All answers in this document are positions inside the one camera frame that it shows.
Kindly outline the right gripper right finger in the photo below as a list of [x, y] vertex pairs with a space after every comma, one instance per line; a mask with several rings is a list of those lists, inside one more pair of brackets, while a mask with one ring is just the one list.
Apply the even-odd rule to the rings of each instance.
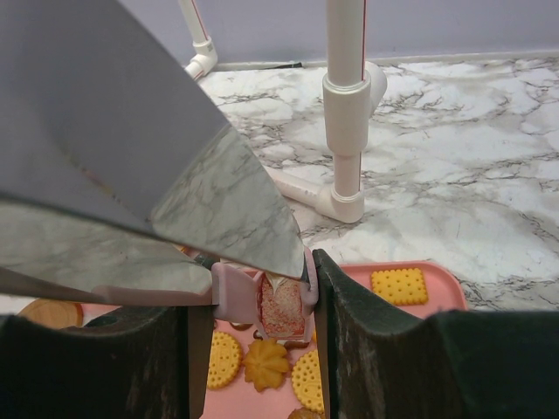
[[419, 319], [313, 254], [329, 418], [555, 418], [555, 311], [447, 311]]

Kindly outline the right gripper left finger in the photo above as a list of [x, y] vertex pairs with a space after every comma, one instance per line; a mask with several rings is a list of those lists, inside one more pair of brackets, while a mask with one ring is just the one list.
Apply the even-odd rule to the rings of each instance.
[[53, 330], [1, 318], [3, 418], [198, 418], [214, 319], [208, 306], [122, 307]]

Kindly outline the pink cake slice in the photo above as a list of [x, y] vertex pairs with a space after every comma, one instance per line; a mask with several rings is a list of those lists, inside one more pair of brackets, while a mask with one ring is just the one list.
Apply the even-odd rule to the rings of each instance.
[[306, 320], [299, 283], [264, 273], [259, 284], [259, 321], [267, 338], [301, 340]]

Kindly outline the metal tongs pink tips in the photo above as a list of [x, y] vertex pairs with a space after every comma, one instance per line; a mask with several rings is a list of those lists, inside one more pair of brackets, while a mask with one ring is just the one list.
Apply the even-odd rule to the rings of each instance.
[[311, 315], [298, 224], [199, 84], [118, 1], [2, 2], [2, 293], [262, 325], [243, 266]]

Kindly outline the heart gingerbread cookie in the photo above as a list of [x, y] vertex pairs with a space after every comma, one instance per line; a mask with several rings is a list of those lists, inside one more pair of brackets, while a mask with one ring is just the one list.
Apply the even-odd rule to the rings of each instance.
[[252, 327], [252, 324], [247, 324], [247, 323], [231, 322], [230, 325], [233, 329], [238, 330], [238, 331], [245, 331], [245, 330], [248, 330]]

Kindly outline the right round biscuit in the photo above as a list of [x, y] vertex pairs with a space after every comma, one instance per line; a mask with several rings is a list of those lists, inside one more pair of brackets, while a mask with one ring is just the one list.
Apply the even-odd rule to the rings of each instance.
[[325, 411], [318, 350], [303, 354], [293, 365], [293, 392], [304, 408], [322, 414]]

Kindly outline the round biscuit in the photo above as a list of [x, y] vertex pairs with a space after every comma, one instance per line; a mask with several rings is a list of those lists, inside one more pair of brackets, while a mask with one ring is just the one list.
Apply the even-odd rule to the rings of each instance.
[[303, 354], [293, 365], [293, 392], [304, 408], [322, 414], [325, 411], [318, 350]]
[[229, 333], [215, 331], [212, 335], [207, 389], [228, 386], [237, 376], [243, 359], [240, 343]]

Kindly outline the left round biscuit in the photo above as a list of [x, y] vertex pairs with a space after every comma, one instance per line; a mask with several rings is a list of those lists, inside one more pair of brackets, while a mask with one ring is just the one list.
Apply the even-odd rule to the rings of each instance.
[[215, 331], [212, 335], [207, 389], [228, 386], [237, 376], [243, 359], [240, 343], [229, 333]]

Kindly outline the square cracker biscuit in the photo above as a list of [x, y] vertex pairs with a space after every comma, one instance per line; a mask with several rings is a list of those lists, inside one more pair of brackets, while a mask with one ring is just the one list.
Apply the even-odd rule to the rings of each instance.
[[374, 294], [395, 306], [425, 305], [429, 300], [424, 274], [418, 268], [373, 271], [370, 282]]

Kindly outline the brown croissant bread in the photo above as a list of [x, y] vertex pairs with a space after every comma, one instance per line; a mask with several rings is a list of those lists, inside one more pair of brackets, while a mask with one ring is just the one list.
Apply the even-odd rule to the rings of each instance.
[[325, 419], [325, 415], [311, 409], [299, 408], [294, 409], [287, 419]]

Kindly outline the pink serving tray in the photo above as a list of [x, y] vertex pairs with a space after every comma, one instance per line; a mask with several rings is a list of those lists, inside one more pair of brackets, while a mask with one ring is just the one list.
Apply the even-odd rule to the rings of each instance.
[[[419, 318], [467, 308], [458, 280], [442, 267], [429, 262], [346, 264], [344, 273], [398, 308]], [[221, 389], [206, 391], [203, 418], [287, 418], [302, 406], [290, 378], [282, 387], [257, 392], [246, 382], [244, 369]]]

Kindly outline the upper wooden coaster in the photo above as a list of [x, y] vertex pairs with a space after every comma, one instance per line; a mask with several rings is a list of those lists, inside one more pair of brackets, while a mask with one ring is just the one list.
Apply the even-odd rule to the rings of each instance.
[[81, 304], [72, 301], [37, 299], [24, 307], [18, 316], [52, 329], [83, 326]]

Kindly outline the swirl butter cookie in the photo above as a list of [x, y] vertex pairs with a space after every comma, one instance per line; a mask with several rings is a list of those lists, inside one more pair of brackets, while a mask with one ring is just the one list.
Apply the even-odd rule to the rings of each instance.
[[276, 339], [255, 340], [242, 364], [245, 381], [251, 382], [257, 392], [279, 388], [290, 370], [287, 350]]

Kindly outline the right star gingerbread cookie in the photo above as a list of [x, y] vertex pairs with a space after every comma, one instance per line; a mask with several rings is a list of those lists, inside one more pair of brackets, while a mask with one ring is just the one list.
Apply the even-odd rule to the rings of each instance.
[[[252, 337], [255, 340], [263, 340], [264, 339], [263, 335], [258, 330], [255, 330], [253, 332]], [[304, 340], [280, 340], [280, 339], [276, 339], [276, 342], [278, 344], [282, 345], [286, 350], [304, 349], [304, 348], [307, 348], [309, 346], [309, 341], [304, 341]]]

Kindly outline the white pvc pipe frame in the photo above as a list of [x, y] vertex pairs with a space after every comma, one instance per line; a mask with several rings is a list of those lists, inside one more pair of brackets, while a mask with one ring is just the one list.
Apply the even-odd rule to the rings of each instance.
[[367, 4], [327, 3], [328, 71], [322, 80], [324, 122], [333, 156], [334, 181], [319, 185], [261, 165], [234, 129], [223, 131], [195, 161], [184, 179], [189, 192], [224, 199], [233, 221], [295, 221], [286, 204], [292, 198], [343, 223], [360, 220], [362, 151], [369, 118], [387, 89], [383, 71], [365, 59]]

